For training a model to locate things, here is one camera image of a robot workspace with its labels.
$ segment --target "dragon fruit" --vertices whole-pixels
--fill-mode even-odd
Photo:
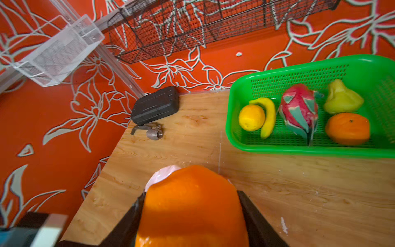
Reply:
[[[317,93],[298,83],[285,91],[278,108],[287,128],[305,138],[307,145],[311,145],[317,130],[318,105],[314,98]]]

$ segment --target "orange object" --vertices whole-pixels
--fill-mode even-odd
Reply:
[[[331,117],[325,131],[338,144],[357,146],[369,140],[370,123],[366,117],[345,112]]]
[[[249,246],[236,188],[202,166],[173,172],[148,189],[135,246]]]

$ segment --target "black plastic case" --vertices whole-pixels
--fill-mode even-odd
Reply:
[[[165,87],[136,101],[130,118],[137,125],[170,116],[180,108],[176,87]]]

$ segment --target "pear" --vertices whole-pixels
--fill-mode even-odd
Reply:
[[[324,110],[329,114],[357,111],[363,105],[363,98],[344,83],[336,79],[329,84],[329,95]]]

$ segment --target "plastic fruit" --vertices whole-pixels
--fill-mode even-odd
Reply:
[[[363,98],[344,83],[336,79],[329,84],[329,94],[324,110],[329,114],[357,111],[363,105]]]
[[[356,113],[340,113],[328,120],[325,131],[338,144],[357,146],[369,140],[370,123]]]
[[[236,188],[202,166],[189,166],[149,187],[136,247],[248,247]]]
[[[261,138],[266,139],[273,132],[274,125],[276,124],[276,106],[269,98],[258,98],[251,100],[250,104],[257,104],[266,110],[266,119],[261,128]]]
[[[265,112],[257,105],[246,105],[239,114],[239,124],[246,131],[259,130],[265,122]]]
[[[318,105],[314,98],[316,93],[302,83],[295,84],[282,95],[278,109],[288,129],[305,138],[307,145],[311,144],[317,130]]]

